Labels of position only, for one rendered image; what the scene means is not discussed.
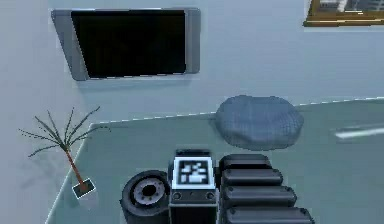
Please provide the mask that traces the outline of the thin leaved house plant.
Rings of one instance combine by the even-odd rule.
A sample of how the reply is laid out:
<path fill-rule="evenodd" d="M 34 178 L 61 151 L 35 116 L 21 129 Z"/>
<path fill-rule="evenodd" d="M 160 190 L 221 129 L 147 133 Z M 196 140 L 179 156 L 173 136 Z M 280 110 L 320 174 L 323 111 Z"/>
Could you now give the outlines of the thin leaved house plant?
<path fill-rule="evenodd" d="M 22 136 L 31 138 L 31 139 L 37 139 L 37 140 L 43 140 L 49 142 L 48 146 L 40 147 L 38 149 L 35 149 L 32 153 L 28 155 L 29 158 L 35 156 L 36 154 L 47 151 L 49 149 L 53 148 L 60 148 L 66 155 L 66 158 L 68 159 L 68 162 L 70 164 L 70 167 L 75 175 L 75 178 L 77 180 L 77 184 L 72 187 L 72 192 L 74 193 L 75 197 L 77 199 L 83 198 L 85 195 L 91 193 L 96 189 L 96 186 L 93 184 L 90 178 L 84 179 L 80 171 L 75 164 L 75 159 L 71 155 L 71 148 L 72 146 L 79 141 L 91 139 L 91 134 L 97 130 L 100 129 L 106 129 L 108 131 L 111 131 L 111 128 L 105 125 L 102 126 L 96 126 L 88 129 L 87 131 L 77 134 L 78 130 L 83 126 L 83 124 L 88 120 L 88 118 L 93 115 L 94 113 L 98 112 L 100 110 L 100 106 L 96 107 L 92 111 L 88 112 L 80 121 L 78 124 L 73 125 L 73 115 L 74 115 L 74 109 L 71 109 L 68 121 L 66 122 L 64 132 L 63 134 L 60 134 L 59 129 L 53 119 L 53 116 L 50 111 L 47 111 L 47 115 L 49 118 L 49 124 L 41 120 L 38 116 L 35 116 L 34 119 L 38 124 L 38 128 L 42 131 L 42 134 L 33 133 L 30 131 L 26 131 L 23 129 L 18 129 L 18 131 L 21 133 Z"/>

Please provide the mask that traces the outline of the gold framed wall picture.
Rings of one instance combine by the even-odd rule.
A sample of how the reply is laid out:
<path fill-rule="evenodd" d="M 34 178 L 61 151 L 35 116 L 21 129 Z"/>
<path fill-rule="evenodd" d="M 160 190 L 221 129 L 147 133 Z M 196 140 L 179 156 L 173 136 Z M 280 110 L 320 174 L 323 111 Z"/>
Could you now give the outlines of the gold framed wall picture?
<path fill-rule="evenodd" d="M 384 25 L 384 0 L 311 0 L 304 27 Z"/>

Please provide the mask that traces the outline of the blue grey round cushion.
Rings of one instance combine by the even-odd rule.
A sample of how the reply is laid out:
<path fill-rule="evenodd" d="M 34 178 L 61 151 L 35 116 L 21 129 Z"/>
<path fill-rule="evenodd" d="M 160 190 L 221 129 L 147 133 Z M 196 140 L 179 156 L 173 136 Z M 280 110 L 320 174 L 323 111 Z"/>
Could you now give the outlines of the blue grey round cushion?
<path fill-rule="evenodd" d="M 287 100 L 238 95 L 215 113 L 215 126 L 230 145 L 252 151 L 290 147 L 298 140 L 304 117 Z"/>

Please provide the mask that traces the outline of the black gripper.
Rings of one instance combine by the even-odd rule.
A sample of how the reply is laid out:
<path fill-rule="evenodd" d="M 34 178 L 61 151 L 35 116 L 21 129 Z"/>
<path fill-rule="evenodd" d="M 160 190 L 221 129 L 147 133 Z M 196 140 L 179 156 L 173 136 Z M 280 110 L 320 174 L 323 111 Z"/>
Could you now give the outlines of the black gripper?
<path fill-rule="evenodd" d="M 169 224 L 167 173 L 143 171 L 124 186 L 120 205 L 126 224 Z"/>

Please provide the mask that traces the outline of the grey framed television set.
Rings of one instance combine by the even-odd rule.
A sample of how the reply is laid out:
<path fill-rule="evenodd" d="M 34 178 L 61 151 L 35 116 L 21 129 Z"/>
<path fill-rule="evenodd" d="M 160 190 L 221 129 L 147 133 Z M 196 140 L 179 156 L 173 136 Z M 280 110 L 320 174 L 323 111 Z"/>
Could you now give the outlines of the grey framed television set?
<path fill-rule="evenodd" d="M 76 81 L 200 70 L 198 8 L 54 9 L 51 19 Z"/>

